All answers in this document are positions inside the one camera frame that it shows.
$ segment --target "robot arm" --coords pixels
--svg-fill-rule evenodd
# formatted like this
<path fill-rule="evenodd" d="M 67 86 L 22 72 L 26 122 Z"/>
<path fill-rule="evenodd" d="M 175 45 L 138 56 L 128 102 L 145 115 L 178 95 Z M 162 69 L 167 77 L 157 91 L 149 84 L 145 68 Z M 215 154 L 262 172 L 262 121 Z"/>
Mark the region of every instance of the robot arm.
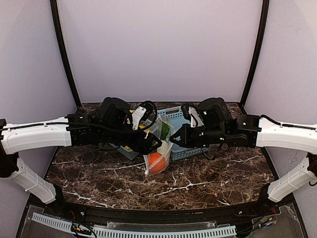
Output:
<path fill-rule="evenodd" d="M 161 146 L 161 141 L 144 129 L 138 129 L 138 125 L 140 120 L 149 117 L 151 111 L 157 115 L 155 105 L 150 102 L 143 103 L 132 114 L 126 102 L 106 98 L 100 109 L 89 115 L 71 114 L 64 118 L 27 124 L 7 124 L 1 119 L 0 178 L 13 180 L 25 191 L 49 204 L 62 198 L 62 192 L 32 171 L 19 157 L 19 151 L 110 142 L 149 154 Z"/>
<path fill-rule="evenodd" d="M 196 106 L 203 126 L 182 127 L 170 138 L 179 146 L 186 148 L 207 147 L 210 144 L 223 144 L 242 147 L 282 147 L 307 151 L 302 162 L 277 181 L 263 187 L 266 198 L 273 202 L 281 201 L 285 196 L 304 184 L 317 179 L 317 124 L 302 125 L 274 121 L 267 116 L 242 115 L 233 119 L 222 98 L 210 98 Z"/>

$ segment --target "black cable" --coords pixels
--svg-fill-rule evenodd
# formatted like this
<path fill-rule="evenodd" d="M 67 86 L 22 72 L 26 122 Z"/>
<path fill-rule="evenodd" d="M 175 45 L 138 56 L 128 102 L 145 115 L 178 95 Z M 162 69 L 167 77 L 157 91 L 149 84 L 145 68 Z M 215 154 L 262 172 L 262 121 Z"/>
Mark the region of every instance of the black cable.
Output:
<path fill-rule="evenodd" d="M 145 105 L 146 103 L 152 105 L 153 110 L 154 110 L 154 119 L 152 120 L 152 122 L 151 122 L 149 125 L 147 125 L 146 127 L 142 128 L 142 129 L 140 129 L 140 130 L 147 130 L 147 129 L 149 129 L 152 125 L 154 125 L 155 121 L 156 121 L 157 118 L 158 118 L 158 109 L 157 109 L 157 107 L 156 107 L 156 105 L 155 105 L 154 102 L 152 102 L 152 101 L 144 101 L 144 102 L 142 102 L 138 107 L 142 107 L 142 106 Z"/>
<path fill-rule="evenodd" d="M 248 232 L 237 232 L 237 235 L 244 235 L 244 234 L 250 234 L 251 232 L 256 231 L 257 229 L 260 229 L 260 227 L 255 227 L 254 229 L 248 231 Z"/>
<path fill-rule="evenodd" d="M 112 152 L 112 151 L 117 151 L 117 149 L 119 149 L 121 147 L 121 145 L 116 145 L 115 147 L 113 147 L 111 145 L 112 148 L 109 148 L 109 149 L 103 149 L 103 147 L 105 146 L 104 143 L 101 143 L 102 145 L 98 145 L 98 146 L 95 146 L 95 150 L 96 151 L 102 151 L 102 152 Z"/>
<path fill-rule="evenodd" d="M 316 128 L 309 127 L 309 126 L 293 125 L 293 124 L 287 124 L 287 123 L 282 124 L 278 121 L 273 120 L 272 118 L 268 117 L 267 115 L 261 115 L 260 117 L 269 120 L 271 123 L 274 123 L 274 124 L 280 125 L 280 126 L 284 126 L 284 127 L 294 127 L 294 128 L 308 129 L 308 130 L 316 130 Z"/>
<path fill-rule="evenodd" d="M 74 230 L 74 232 L 75 232 L 75 236 L 74 237 L 76 237 L 76 238 L 80 238 L 80 236 L 78 235 L 78 232 L 76 231 L 76 229 Z"/>
<path fill-rule="evenodd" d="M 276 125 L 281 125 L 281 123 L 279 123 L 278 121 L 273 120 L 272 118 L 268 117 L 267 115 L 261 115 L 260 117 L 268 119 L 271 123 L 274 123 Z"/>
<path fill-rule="evenodd" d="M 244 86 L 243 94 L 241 97 L 240 104 L 242 105 L 242 108 L 244 108 L 245 103 L 247 101 L 252 81 L 254 78 L 254 74 L 256 72 L 258 60 L 260 57 L 260 52 L 261 52 L 261 46 L 264 38 L 264 32 L 265 32 L 265 26 L 266 26 L 266 19 L 267 19 L 267 14 L 268 14 L 268 6 L 269 6 L 269 0 L 263 0 L 262 2 L 262 10 L 261 10 L 261 16 L 260 16 L 260 23 L 259 23 L 259 28 L 258 28 L 258 34 L 257 34 L 257 40 L 256 44 L 254 47 L 254 52 L 252 56 L 252 61 L 247 77 L 246 84 Z"/>
<path fill-rule="evenodd" d="M 61 217 L 61 216 L 59 216 L 58 214 L 56 214 L 50 207 L 46 206 L 46 208 L 48 208 L 55 216 L 60 217 L 60 218 L 62 218 L 62 219 L 64 219 L 64 220 L 66 220 L 66 221 L 71 222 L 72 225 L 73 225 L 73 223 L 77 223 L 77 224 L 79 224 L 79 225 L 82 225 L 83 227 L 87 228 L 92 234 L 94 234 L 95 238 L 98 238 L 97 235 L 96 235 L 96 233 L 94 232 L 94 230 L 91 229 L 91 228 L 90 228 L 88 225 L 86 225 L 85 223 L 77 222 L 77 221 L 74 221 L 74 220 L 72 220 L 72 219 L 68 219 L 68 218 Z"/>
<path fill-rule="evenodd" d="M 48 123 L 35 123 L 35 124 L 29 124 L 29 125 L 21 125 L 21 126 L 15 126 L 15 127 L 7 127 L 7 128 L 3 128 L 0 129 L 0 131 L 4 131 L 4 130 L 15 130 L 15 129 L 22 129 L 22 128 L 29 128 L 29 127 L 34 127 L 34 126 L 41 126 L 41 125 L 82 125 L 82 126 L 91 126 L 91 127 L 96 127 L 96 128 L 101 128 L 101 129 L 106 129 L 115 133 L 120 133 L 120 132 L 124 132 L 124 133 L 128 133 L 128 134 L 133 134 L 138 132 L 137 130 L 134 131 L 126 131 L 126 130 L 117 130 L 117 129 L 113 129 L 104 125 L 100 125 L 100 124 L 95 124 L 95 123 L 79 123 L 79 122 L 48 122 Z"/>
<path fill-rule="evenodd" d="M 28 128 L 28 127 L 40 126 L 40 125 L 69 125 L 69 123 L 68 122 L 35 123 L 35 124 L 29 124 L 29 125 L 20 125 L 20 126 L 15 126 L 15 127 L 3 128 L 3 129 L 0 129 L 0 131 L 9 130 L 9 129 L 10 130 L 23 129 L 23 128 Z"/>
<path fill-rule="evenodd" d="M 196 126 L 198 126 L 198 121 L 197 121 L 196 117 L 194 117 L 194 115 L 193 115 L 193 114 L 190 114 L 190 116 L 191 116 L 191 117 L 192 117 L 192 119 L 194 119 L 194 121 L 196 122 Z"/>
<path fill-rule="evenodd" d="M 69 59 L 67 56 L 67 50 L 65 47 L 65 41 L 63 37 L 63 32 L 62 32 L 62 26 L 61 26 L 61 18 L 59 17 L 59 11 L 58 11 L 58 1 L 57 0 L 51 0 L 51 10 L 52 10 L 52 17 L 53 17 L 53 23 L 54 23 L 54 28 L 55 28 L 55 34 L 56 34 L 56 39 L 58 43 L 58 48 L 61 56 L 61 60 L 64 65 L 64 70 L 65 74 L 68 80 L 68 84 L 70 87 L 70 91 L 73 95 L 74 101 L 76 103 L 77 108 L 81 106 L 80 98 L 78 95 L 78 91 L 76 88 L 76 84 L 74 81 L 73 73 L 69 64 Z"/>
<path fill-rule="evenodd" d="M 312 187 L 314 187 L 314 186 L 317 185 L 317 182 L 315 182 L 314 184 L 312 184 L 312 182 L 309 182 L 309 185 L 312 186 Z"/>
<path fill-rule="evenodd" d="M 203 154 L 205 155 L 205 158 L 206 158 L 207 160 L 213 161 L 213 160 L 215 160 L 215 159 L 217 158 L 217 156 L 219 155 L 219 152 L 220 152 L 222 146 L 223 146 L 223 144 L 220 144 L 220 145 L 218 146 L 217 151 L 216 151 L 215 155 L 214 155 L 212 158 L 210 158 L 210 157 L 204 152 L 203 149 L 202 149 L 202 152 L 203 152 Z"/>
<path fill-rule="evenodd" d="M 255 226 L 256 223 L 260 222 L 260 221 L 261 221 L 264 217 L 266 217 L 266 216 L 267 216 L 267 214 L 265 214 L 265 215 L 262 216 L 261 218 L 257 219 L 257 220 L 256 220 L 252 225 L 250 225 L 249 227 L 245 228 L 245 229 L 242 230 L 242 231 L 237 232 L 237 234 L 243 233 L 244 231 L 246 231 L 246 230 L 252 228 L 253 226 Z"/>

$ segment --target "black wire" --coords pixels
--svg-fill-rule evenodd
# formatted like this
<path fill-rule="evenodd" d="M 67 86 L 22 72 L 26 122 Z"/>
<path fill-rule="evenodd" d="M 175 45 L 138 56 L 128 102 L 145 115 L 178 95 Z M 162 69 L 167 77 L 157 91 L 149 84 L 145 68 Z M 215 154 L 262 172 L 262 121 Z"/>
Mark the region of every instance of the black wire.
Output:
<path fill-rule="evenodd" d="M 273 120 L 272 118 L 268 117 L 267 115 L 261 115 L 260 117 L 268 119 L 271 123 L 274 123 L 276 125 L 281 125 L 281 126 L 285 126 L 285 127 L 294 127 L 294 128 L 308 129 L 308 130 L 316 130 L 316 128 L 309 127 L 309 126 L 293 125 L 293 124 L 287 124 L 287 123 L 286 124 L 281 124 L 280 122 Z"/>
<path fill-rule="evenodd" d="M 74 220 L 72 220 L 72 219 L 68 219 L 68 218 L 61 217 L 61 216 L 59 216 L 58 214 L 56 214 L 50 207 L 46 206 L 46 208 L 48 208 L 55 216 L 60 217 L 60 218 L 62 218 L 62 219 L 64 219 L 64 220 L 66 220 L 66 221 L 71 222 L 72 225 L 73 225 L 73 223 L 77 223 L 77 224 L 79 224 L 79 225 L 82 225 L 83 227 L 87 228 L 92 234 L 94 234 L 95 238 L 98 238 L 97 235 L 96 235 L 96 233 L 94 232 L 94 230 L 91 229 L 91 228 L 90 228 L 88 225 L 86 225 L 85 223 L 77 222 L 77 221 L 74 221 Z"/>
<path fill-rule="evenodd" d="M 267 214 L 265 214 L 265 215 L 262 216 L 261 218 L 257 219 L 257 220 L 256 220 L 252 225 L 250 225 L 249 227 L 245 228 L 245 229 L 242 230 L 242 231 L 237 232 L 237 234 L 243 233 L 244 231 L 246 231 L 246 230 L 252 228 L 253 226 L 255 226 L 256 223 L 260 222 L 260 221 L 261 221 L 264 217 L 266 217 L 266 216 L 267 216 Z"/>
<path fill-rule="evenodd" d="M 194 121 L 196 122 L 196 126 L 198 126 L 198 121 L 196 119 L 196 117 L 194 117 L 194 115 L 190 114 L 190 116 L 194 119 Z"/>
<path fill-rule="evenodd" d="M 29 125 L 20 125 L 20 126 L 15 126 L 15 127 L 8 127 L 8 128 L 3 128 L 0 129 L 0 131 L 4 130 L 15 130 L 15 129 L 22 129 L 22 128 L 28 128 L 28 127 L 34 127 L 34 126 L 40 126 L 40 125 L 69 125 L 69 122 L 48 122 L 48 123 L 35 123 L 35 124 L 29 124 Z"/>
<path fill-rule="evenodd" d="M 223 144 L 220 144 L 220 145 L 218 146 L 218 149 L 217 149 L 215 155 L 214 155 L 212 158 L 210 158 L 210 157 L 204 152 L 203 149 L 202 149 L 202 152 L 203 152 L 203 154 L 205 155 L 205 158 L 206 158 L 207 160 L 213 161 L 213 160 L 215 160 L 215 159 L 217 158 L 217 156 L 219 155 L 219 152 L 220 152 L 222 146 L 223 146 Z"/>
<path fill-rule="evenodd" d="M 141 103 L 139 106 L 142 106 L 144 104 L 151 104 L 154 108 L 154 113 L 155 113 L 155 118 L 154 120 L 146 127 L 144 127 L 141 130 L 146 130 L 148 128 L 150 128 L 155 121 L 158 118 L 158 110 L 156 105 L 151 102 L 151 101 L 145 101 L 143 103 Z M 22 129 L 22 128 L 29 128 L 29 127 L 34 127 L 34 126 L 41 126 L 41 125 L 82 125 L 82 126 L 91 126 L 91 127 L 97 127 L 97 128 L 102 128 L 102 129 L 107 129 L 109 131 L 113 131 L 113 132 L 124 132 L 124 133 L 136 133 L 137 131 L 123 131 L 123 130 L 117 130 L 117 129 L 113 129 L 113 128 L 109 128 L 107 126 L 101 125 L 101 124 L 95 124 L 95 123 L 79 123 L 79 122 L 47 122 L 47 123 L 34 123 L 34 124 L 29 124 L 29 125 L 20 125 L 20 126 L 15 126 L 15 127 L 7 127 L 7 128 L 2 128 L 0 129 L 0 131 L 5 131 L 5 130 L 15 130 L 15 129 Z"/>
<path fill-rule="evenodd" d="M 156 121 L 157 118 L 158 118 L 158 109 L 157 109 L 157 107 L 156 107 L 156 105 L 155 105 L 154 102 L 152 102 L 152 101 L 144 101 L 143 103 L 141 103 L 141 104 L 139 105 L 139 107 L 142 107 L 142 106 L 143 106 L 144 104 L 146 104 L 146 103 L 152 105 L 152 107 L 153 107 L 153 109 L 154 109 L 154 119 L 152 120 L 152 122 L 151 122 L 149 125 L 147 125 L 146 127 L 142 128 L 142 129 L 140 129 L 140 130 L 147 130 L 147 129 L 149 129 L 152 125 L 154 125 L 155 121 Z"/>
<path fill-rule="evenodd" d="M 206 160 L 210 160 L 210 161 L 213 160 L 213 159 L 209 158 L 209 156 L 204 152 L 203 148 L 202 148 L 202 153 L 204 154 Z"/>
<path fill-rule="evenodd" d="M 75 234 L 76 234 L 76 238 L 80 238 L 80 236 L 78 235 L 78 232 L 76 231 L 76 229 L 74 230 Z"/>
<path fill-rule="evenodd" d="M 312 182 L 309 182 L 309 185 L 312 186 L 312 187 L 314 187 L 314 186 L 317 185 L 317 182 L 315 182 L 314 184 L 312 184 Z"/>
<path fill-rule="evenodd" d="M 250 234 L 251 232 L 254 232 L 256 231 L 257 229 L 260 229 L 260 227 L 255 227 L 254 229 L 248 231 L 248 232 L 237 232 L 237 235 L 241 234 L 241 235 L 244 235 L 244 234 Z"/>
<path fill-rule="evenodd" d="M 121 145 L 116 145 L 115 147 L 113 147 L 112 145 L 110 145 L 112 148 L 109 149 L 103 149 L 103 147 L 105 146 L 104 143 L 102 143 L 102 146 L 96 146 L 95 150 L 96 151 L 101 151 L 101 152 L 113 152 L 113 151 L 117 151 L 117 149 L 119 149 L 121 147 Z"/>
<path fill-rule="evenodd" d="M 127 134 L 133 134 L 133 133 L 137 133 L 137 130 L 134 131 L 126 131 L 126 130 L 117 130 L 117 129 L 113 129 L 104 125 L 100 125 L 100 124 L 95 124 L 95 123 L 79 123 L 79 122 L 49 122 L 46 123 L 46 125 L 56 125 L 56 124 L 62 124 L 62 125 L 82 125 L 82 126 L 91 126 L 91 127 L 96 127 L 96 128 L 101 128 L 101 129 L 106 129 L 115 133 L 127 133 Z M 4 131 L 4 130 L 15 130 L 15 129 L 22 129 L 22 128 L 29 128 L 29 127 L 34 127 L 34 126 L 40 126 L 40 125 L 45 125 L 44 123 L 36 123 L 36 124 L 29 124 L 29 125 L 21 125 L 21 126 L 15 126 L 15 127 L 7 127 L 7 128 L 3 128 L 0 129 L 0 131 Z"/>

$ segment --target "black frame pole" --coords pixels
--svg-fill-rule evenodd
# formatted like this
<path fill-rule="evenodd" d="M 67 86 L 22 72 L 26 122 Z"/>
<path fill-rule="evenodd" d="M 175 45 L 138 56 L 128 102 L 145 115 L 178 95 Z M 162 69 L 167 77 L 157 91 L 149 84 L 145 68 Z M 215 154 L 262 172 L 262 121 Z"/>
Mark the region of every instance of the black frame pole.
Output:
<path fill-rule="evenodd" d="M 71 72 L 71 68 L 69 65 L 69 60 L 67 57 L 67 52 L 66 52 L 66 47 L 65 47 L 65 42 L 63 38 L 63 33 L 61 30 L 61 25 L 60 25 L 60 20 L 59 20 L 59 13 L 58 13 L 58 6 L 57 6 L 57 0 L 51 0 L 51 10 L 52 10 L 52 17 L 53 17 L 53 22 L 54 22 L 54 28 L 55 28 L 55 33 L 56 33 L 56 38 L 58 42 L 58 47 L 59 47 L 59 52 L 61 59 L 63 61 L 66 77 L 68 80 L 68 84 L 71 90 L 71 93 L 73 95 L 74 101 L 76 103 L 77 108 L 81 106 L 81 101 L 78 95 L 78 91 L 75 85 L 74 77 Z"/>
<path fill-rule="evenodd" d="M 265 31 L 265 25 L 266 25 L 267 13 L 268 13 L 268 5 L 269 5 L 269 0 L 263 0 L 257 41 L 256 41 L 256 45 L 254 47 L 254 52 L 253 52 L 253 57 L 252 57 L 251 65 L 250 65 L 250 70 L 249 70 L 247 82 L 244 86 L 243 94 L 242 94 L 241 101 L 240 101 L 240 104 L 242 107 L 244 107 L 244 105 L 247 101 L 247 98 L 248 98 L 248 95 L 249 95 L 249 92 L 251 89 L 252 81 L 254 78 L 254 73 L 255 73 L 256 68 L 257 68 L 257 64 L 258 64 L 258 60 L 259 60 L 259 56 L 260 56 L 260 51 L 261 51 L 261 46 L 262 46 L 262 42 L 263 42 L 264 31 Z"/>

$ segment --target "green vegetable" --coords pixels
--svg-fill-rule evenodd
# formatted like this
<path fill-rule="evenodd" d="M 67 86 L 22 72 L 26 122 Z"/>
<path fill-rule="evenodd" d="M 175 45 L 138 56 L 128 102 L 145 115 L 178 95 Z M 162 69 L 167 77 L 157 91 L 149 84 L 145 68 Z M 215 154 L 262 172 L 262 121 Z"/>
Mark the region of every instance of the green vegetable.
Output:
<path fill-rule="evenodd" d="M 162 130 L 160 132 L 160 139 L 166 140 L 168 134 L 169 134 L 169 126 L 166 123 L 162 122 Z"/>

